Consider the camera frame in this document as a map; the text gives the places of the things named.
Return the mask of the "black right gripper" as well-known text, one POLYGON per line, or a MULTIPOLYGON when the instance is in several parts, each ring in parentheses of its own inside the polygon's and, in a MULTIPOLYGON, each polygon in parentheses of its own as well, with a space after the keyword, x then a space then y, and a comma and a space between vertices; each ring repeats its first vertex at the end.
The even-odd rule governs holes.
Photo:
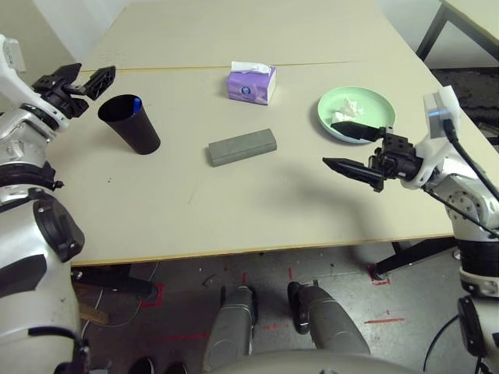
POLYGON ((345 158, 323 157, 332 170, 347 178, 369 185, 375 192, 384 189, 384 179, 410 182, 418 174, 423 159, 416 156, 415 147, 407 138, 392 134, 390 127, 373 127, 358 122, 343 121, 331 124, 339 139, 348 143, 375 143, 382 139, 381 147, 369 158, 369 168, 345 158))

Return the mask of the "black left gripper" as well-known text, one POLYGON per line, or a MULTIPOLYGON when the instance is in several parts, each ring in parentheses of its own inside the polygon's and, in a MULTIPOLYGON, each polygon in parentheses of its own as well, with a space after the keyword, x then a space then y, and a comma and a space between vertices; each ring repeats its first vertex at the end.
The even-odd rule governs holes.
MULTIPOLYGON (((81 63, 61 66, 52 74, 42 76, 32 88, 66 118, 79 118, 89 108, 89 105, 84 99, 73 98, 71 93, 65 91, 65 88, 73 85, 81 67, 81 63)), ((114 65, 98 69, 83 85, 83 95, 92 100, 98 99, 114 83, 115 74, 114 65)))

